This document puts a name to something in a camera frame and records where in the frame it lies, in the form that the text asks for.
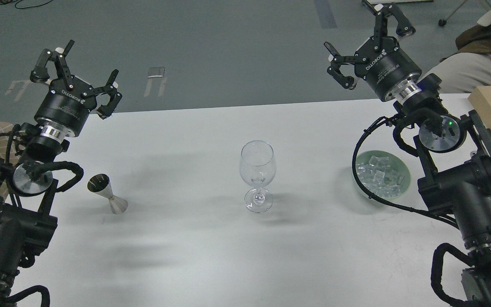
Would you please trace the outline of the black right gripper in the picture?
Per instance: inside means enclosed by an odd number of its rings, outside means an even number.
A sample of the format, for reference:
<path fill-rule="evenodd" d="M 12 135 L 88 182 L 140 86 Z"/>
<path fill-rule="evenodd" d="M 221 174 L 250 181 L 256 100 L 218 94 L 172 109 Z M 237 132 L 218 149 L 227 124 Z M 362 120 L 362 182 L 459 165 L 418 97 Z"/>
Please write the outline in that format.
<path fill-rule="evenodd" d="M 353 90 L 356 79 L 343 75 L 340 69 L 342 65 L 353 65 L 355 76 L 363 79 L 380 100 L 389 101 L 394 96 L 390 92 L 399 83 L 416 82 L 422 73 L 398 43 L 404 37 L 414 35 L 416 29 L 395 3 L 373 5 L 363 0 L 362 4 L 375 16 L 372 37 L 350 56 L 339 54 L 329 41 L 325 41 L 323 45 L 330 54 L 326 72 L 344 89 Z M 392 16 L 397 21 L 397 38 L 388 35 L 388 19 Z"/>

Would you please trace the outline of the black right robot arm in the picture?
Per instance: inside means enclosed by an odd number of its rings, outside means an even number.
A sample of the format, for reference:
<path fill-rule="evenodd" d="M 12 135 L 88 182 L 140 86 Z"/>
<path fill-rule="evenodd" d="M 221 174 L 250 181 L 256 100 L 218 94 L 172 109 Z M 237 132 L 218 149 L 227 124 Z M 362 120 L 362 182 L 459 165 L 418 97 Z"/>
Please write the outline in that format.
<path fill-rule="evenodd" d="M 441 79 L 421 78 L 417 64 L 387 33 L 387 20 L 397 20 L 399 37 L 415 27 L 397 4 L 363 4 L 375 16 L 373 35 L 351 56 L 325 42 L 331 54 L 327 73 L 345 89 L 364 80 L 381 101 L 393 101 L 397 113 L 380 117 L 356 144 L 352 162 L 366 138 L 382 125 L 393 126 L 397 146 L 420 159 L 425 176 L 418 181 L 427 210 L 394 204 L 377 196 L 353 173 L 368 198 L 415 212 L 458 229 L 466 253 L 450 243 L 440 244 L 431 265 L 431 288 L 452 307 L 491 307 L 491 130 L 476 111 L 452 116 L 439 97 Z"/>

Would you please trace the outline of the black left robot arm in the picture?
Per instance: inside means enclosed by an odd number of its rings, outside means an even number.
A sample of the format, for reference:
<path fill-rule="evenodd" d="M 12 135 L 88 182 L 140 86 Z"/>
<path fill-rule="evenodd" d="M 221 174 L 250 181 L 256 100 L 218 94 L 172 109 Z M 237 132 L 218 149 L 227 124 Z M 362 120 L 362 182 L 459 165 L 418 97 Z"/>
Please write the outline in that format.
<path fill-rule="evenodd" d="M 32 267 L 57 228 L 51 216 L 56 194 L 84 176 L 74 162 L 56 161 L 79 136 L 92 111 L 110 117 L 121 100 L 113 70 L 103 86 L 94 87 L 70 72 L 66 57 L 74 45 L 44 49 L 31 71 L 31 82 L 48 92 L 35 113 L 35 124 L 15 125 L 0 133 L 0 307 L 15 307 L 39 293 L 40 305 L 50 305 L 49 290 L 35 285 L 17 293 L 12 286 L 20 268 Z"/>

